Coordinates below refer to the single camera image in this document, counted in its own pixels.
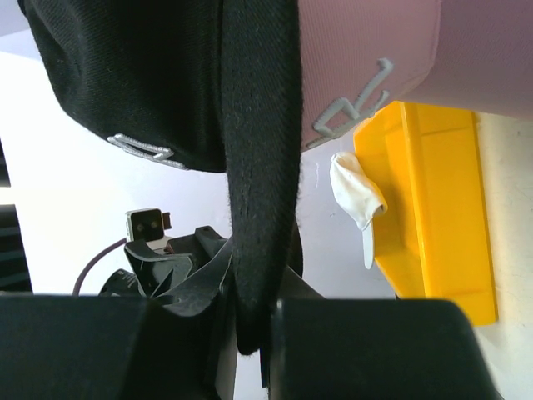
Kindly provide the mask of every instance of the white wall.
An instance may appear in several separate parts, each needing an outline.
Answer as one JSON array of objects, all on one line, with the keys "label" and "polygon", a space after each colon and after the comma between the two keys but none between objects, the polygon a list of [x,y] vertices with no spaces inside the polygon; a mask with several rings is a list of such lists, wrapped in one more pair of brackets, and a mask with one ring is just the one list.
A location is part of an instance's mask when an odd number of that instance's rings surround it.
[{"label": "white wall", "polygon": [[17,0],[0,0],[0,36],[27,29],[27,21],[20,12]]},{"label": "white wall", "polygon": [[[231,233],[224,175],[150,163],[92,135],[62,113],[40,62],[0,53],[0,116],[12,186],[26,193],[17,209],[36,293],[70,293],[83,265],[124,236],[127,210],[171,212],[172,236],[207,224]],[[351,149],[345,137],[303,158],[298,215],[305,278],[330,297],[391,297],[379,270],[363,267],[361,234],[331,193],[331,155]],[[97,293],[126,266],[121,252],[111,254],[89,274],[83,291]],[[237,373],[235,398],[266,398],[258,357],[240,358]]]},{"label": "white wall", "polygon": [[506,400],[533,398],[533,122],[481,115],[499,322],[476,329]]},{"label": "white wall", "polygon": [[16,54],[34,60],[41,59],[37,45],[33,40],[32,32],[29,29],[1,36],[0,53]]}]

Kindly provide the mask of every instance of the gray embroidered logo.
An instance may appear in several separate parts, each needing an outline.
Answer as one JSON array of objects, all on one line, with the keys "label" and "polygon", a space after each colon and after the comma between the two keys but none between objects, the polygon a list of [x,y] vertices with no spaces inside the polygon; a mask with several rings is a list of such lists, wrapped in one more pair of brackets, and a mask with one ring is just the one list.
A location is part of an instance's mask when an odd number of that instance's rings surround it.
[{"label": "gray embroidered logo", "polygon": [[183,164],[178,161],[172,161],[168,158],[174,155],[174,152],[168,147],[158,147],[151,144],[146,144],[139,142],[138,140],[132,139],[122,133],[117,133],[115,136],[110,136],[107,138],[107,141],[115,146],[120,147],[126,153],[133,156],[145,158],[148,161],[153,161],[155,163],[165,164],[170,167],[186,169]]},{"label": "gray embroidered logo", "polygon": [[[361,110],[365,105],[368,98],[374,93],[377,87],[385,81],[385,79],[391,74],[394,69],[394,64],[388,58],[380,58],[377,61],[380,71],[375,77],[363,88],[363,91],[356,99],[356,102],[351,104],[350,100],[346,97],[339,97],[333,101],[325,112],[313,123],[313,129],[320,133],[322,137],[310,142],[307,147],[314,148],[320,144],[323,144],[329,140],[340,138],[346,134],[358,124],[367,118],[371,118],[381,108],[385,101],[389,98],[390,92],[383,90],[376,104],[369,107],[366,110]],[[344,113],[350,118],[350,121],[339,125],[338,127],[328,127],[327,124],[334,118],[339,112]]]}]

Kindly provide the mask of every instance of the pink fabric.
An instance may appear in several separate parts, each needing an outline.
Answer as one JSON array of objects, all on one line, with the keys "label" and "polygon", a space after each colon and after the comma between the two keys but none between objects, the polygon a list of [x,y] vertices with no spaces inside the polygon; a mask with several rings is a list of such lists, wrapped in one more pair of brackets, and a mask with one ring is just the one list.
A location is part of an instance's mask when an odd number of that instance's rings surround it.
[{"label": "pink fabric", "polygon": [[[394,69],[363,108],[388,90],[383,107],[405,100],[533,118],[531,0],[299,0],[299,8],[302,151],[323,142],[313,123],[340,98],[353,104],[380,58]],[[335,115],[329,128],[350,121]]]},{"label": "pink fabric", "polygon": [[442,0],[439,36],[435,66],[400,99],[533,118],[533,1]]},{"label": "pink fabric", "polygon": [[[365,107],[382,90],[391,93],[389,103],[424,80],[435,60],[440,6],[440,0],[299,1],[302,151],[321,137],[312,126],[316,119],[338,98],[354,103],[379,72],[380,58],[391,60],[394,69]],[[345,121],[339,114],[331,122]]]}]

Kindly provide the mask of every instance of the yellow storage bin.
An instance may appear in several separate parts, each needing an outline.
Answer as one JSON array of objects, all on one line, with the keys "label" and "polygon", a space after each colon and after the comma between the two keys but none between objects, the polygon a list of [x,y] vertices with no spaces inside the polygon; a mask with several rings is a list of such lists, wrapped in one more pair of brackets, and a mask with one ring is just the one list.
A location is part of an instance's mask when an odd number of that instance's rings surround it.
[{"label": "yellow storage bin", "polygon": [[400,298],[446,298],[474,325],[497,320],[473,112],[394,102],[354,135],[388,211],[376,262]]}]

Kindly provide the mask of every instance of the white cloth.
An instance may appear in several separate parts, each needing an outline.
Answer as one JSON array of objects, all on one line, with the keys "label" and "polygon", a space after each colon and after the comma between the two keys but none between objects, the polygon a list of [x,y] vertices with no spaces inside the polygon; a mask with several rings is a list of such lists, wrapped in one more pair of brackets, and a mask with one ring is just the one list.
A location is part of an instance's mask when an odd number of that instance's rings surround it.
[{"label": "white cloth", "polygon": [[365,267],[374,263],[372,219],[386,212],[387,205],[377,185],[363,172],[355,154],[339,152],[331,158],[331,187],[336,202],[357,223],[363,233]]}]

